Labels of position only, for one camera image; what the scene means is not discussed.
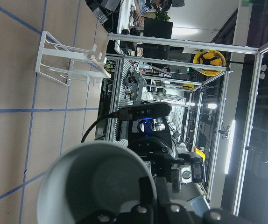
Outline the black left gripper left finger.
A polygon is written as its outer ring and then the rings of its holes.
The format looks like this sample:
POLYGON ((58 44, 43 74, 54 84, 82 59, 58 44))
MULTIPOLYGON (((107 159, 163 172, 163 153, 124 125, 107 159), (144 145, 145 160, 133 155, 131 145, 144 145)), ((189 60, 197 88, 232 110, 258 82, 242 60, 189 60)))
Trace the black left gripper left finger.
POLYGON ((139 179, 140 191, 140 205, 154 205, 155 204, 155 188, 153 187, 153 180, 148 177, 141 177, 139 179))

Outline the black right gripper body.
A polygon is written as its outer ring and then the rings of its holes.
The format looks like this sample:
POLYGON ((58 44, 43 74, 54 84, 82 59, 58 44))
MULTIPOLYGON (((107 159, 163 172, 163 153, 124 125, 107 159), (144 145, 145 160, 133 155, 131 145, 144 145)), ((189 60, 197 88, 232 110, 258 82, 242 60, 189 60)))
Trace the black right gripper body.
POLYGON ((174 193, 181 192, 181 186, 188 183, 205 182, 204 159, 196 152, 178 147, 172 139, 165 118, 161 118, 164 130, 155 130, 151 118, 129 121, 128 148, 144 162, 150 164, 151 175, 164 177, 172 184, 174 193))

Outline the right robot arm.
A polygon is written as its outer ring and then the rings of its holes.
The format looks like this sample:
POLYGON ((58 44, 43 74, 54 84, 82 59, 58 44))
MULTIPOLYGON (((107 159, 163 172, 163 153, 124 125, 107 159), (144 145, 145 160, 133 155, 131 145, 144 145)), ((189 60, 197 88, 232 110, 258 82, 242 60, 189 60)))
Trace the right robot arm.
POLYGON ((128 148, 148 164, 153 178, 164 177, 174 202, 187 202, 201 216, 210 206, 201 190, 204 157, 176 141, 165 117, 130 121, 128 148))

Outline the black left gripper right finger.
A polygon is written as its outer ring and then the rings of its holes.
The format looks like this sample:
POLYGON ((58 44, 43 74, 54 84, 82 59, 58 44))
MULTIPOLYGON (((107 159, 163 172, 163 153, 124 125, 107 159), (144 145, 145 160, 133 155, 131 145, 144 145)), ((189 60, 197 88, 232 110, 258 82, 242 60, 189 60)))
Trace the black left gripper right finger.
POLYGON ((167 205, 171 203, 167 181, 165 177, 155 177, 155 186, 157 192, 157 201, 159 205, 167 205))

